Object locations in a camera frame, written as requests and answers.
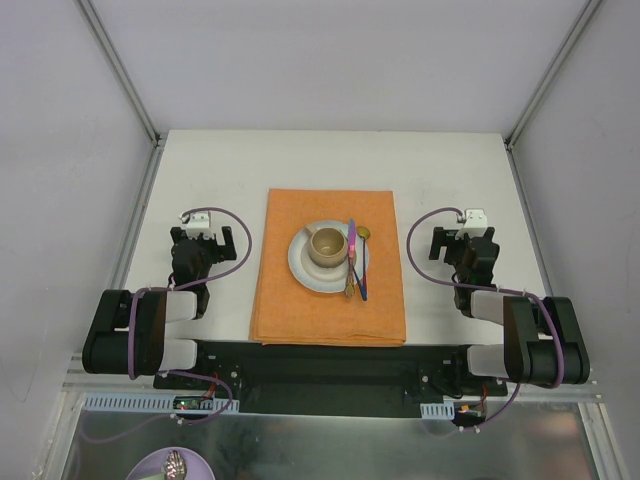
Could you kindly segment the orange cloth placemat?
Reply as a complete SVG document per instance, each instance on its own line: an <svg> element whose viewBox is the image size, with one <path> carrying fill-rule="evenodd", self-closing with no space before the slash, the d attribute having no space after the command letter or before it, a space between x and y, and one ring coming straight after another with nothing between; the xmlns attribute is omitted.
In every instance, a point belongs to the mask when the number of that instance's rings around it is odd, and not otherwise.
<svg viewBox="0 0 640 480"><path fill-rule="evenodd" d="M304 226L355 221L367 227L368 299L316 293L288 266L288 249ZM390 191L287 190L268 194L250 338L263 344L400 346L405 303L394 196Z"/></svg>

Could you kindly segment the gold purple spoon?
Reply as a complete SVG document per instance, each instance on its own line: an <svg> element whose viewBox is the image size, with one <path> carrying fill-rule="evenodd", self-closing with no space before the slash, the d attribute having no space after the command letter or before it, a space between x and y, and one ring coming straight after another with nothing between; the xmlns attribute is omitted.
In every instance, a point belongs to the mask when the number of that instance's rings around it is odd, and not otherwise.
<svg viewBox="0 0 640 480"><path fill-rule="evenodd" d="M356 227L356 233L362 240L362 275L359 280L361 297L364 301L368 300L367 288L367 240L370 237L370 231L362 225Z"/></svg>

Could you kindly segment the blue metal fork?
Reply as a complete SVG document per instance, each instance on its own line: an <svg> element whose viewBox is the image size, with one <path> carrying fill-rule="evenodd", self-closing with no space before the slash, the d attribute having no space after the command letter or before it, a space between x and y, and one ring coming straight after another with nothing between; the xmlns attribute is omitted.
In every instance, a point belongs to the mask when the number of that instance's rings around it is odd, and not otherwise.
<svg viewBox="0 0 640 480"><path fill-rule="evenodd" d="M355 260L353 260L353 259L349 260L349 271L350 271L352 280L355 281L355 284L358 287L358 290L359 290L359 293L360 293L360 296L361 296L362 300L363 301L367 301L368 300L367 292L366 292L366 289L365 289L363 283L361 282L361 280L360 280L360 278L359 278L359 276L358 276L358 274L356 272Z"/></svg>

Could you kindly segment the white ceramic plate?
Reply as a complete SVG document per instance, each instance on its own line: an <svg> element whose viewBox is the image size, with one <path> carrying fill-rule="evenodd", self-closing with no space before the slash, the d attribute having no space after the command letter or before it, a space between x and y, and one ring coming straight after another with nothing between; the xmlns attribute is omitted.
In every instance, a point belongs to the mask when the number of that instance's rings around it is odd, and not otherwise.
<svg viewBox="0 0 640 480"><path fill-rule="evenodd" d="M318 228L332 227L340 230L345 237L348 235L349 224L336 220L324 220L315 222ZM308 236L303 229L299 230L293 237L288 249L288 265L294 278L304 287L317 293L333 294L344 293L346 276L348 271L348 261L345 261L337 268L321 268L316 266L307 253ZM367 246L367 273L371 254ZM362 275L362 240L356 235L355 269L359 276Z"/></svg>

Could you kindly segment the beige ceramic mug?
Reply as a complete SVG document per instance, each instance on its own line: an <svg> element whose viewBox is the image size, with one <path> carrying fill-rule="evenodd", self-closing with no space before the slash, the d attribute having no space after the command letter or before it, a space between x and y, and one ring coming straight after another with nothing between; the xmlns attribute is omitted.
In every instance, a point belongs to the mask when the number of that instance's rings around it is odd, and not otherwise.
<svg viewBox="0 0 640 480"><path fill-rule="evenodd" d="M347 240L340 230L309 224L304 227L304 232L308 236L307 253L316 266L337 268L345 261Z"/></svg>

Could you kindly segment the iridescent purple knife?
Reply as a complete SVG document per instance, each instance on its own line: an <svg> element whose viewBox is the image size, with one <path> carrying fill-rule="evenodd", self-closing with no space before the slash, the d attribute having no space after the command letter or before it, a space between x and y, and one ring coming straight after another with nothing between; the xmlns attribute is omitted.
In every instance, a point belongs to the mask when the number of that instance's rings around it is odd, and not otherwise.
<svg viewBox="0 0 640 480"><path fill-rule="evenodd" d="M345 282L344 293L347 298L351 298L355 294L355 251L356 251L356 224L353 218L349 221L348 235L347 235L347 260L348 271Z"/></svg>

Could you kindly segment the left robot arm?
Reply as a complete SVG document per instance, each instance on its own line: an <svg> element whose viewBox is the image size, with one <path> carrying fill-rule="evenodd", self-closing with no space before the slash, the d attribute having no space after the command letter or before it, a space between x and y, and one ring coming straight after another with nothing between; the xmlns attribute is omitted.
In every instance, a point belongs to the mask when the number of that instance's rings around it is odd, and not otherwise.
<svg viewBox="0 0 640 480"><path fill-rule="evenodd" d="M223 243L203 233L191 238L180 227L172 228L170 235L170 279L185 289L151 290L140 296L128 290L104 291L82 349L86 372L153 376L168 357L166 324L203 317L210 293L202 281L213 265L237 258L232 228L222 228Z"/></svg>

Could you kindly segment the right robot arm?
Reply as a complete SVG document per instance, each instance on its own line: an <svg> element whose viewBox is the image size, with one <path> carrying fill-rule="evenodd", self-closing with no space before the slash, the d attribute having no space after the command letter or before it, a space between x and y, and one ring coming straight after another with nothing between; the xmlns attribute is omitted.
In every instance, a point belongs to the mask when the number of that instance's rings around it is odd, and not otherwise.
<svg viewBox="0 0 640 480"><path fill-rule="evenodd" d="M481 388L486 376L549 388L556 382L584 384L590 360L577 321L566 297L539 301L508 293L493 283L493 268L500 246L495 229L472 237L454 229L433 229L431 260L444 256L454 268L454 304L466 317L492 322L503 329L503 343L468 346L466 360L449 373L452 388L470 395Z"/></svg>

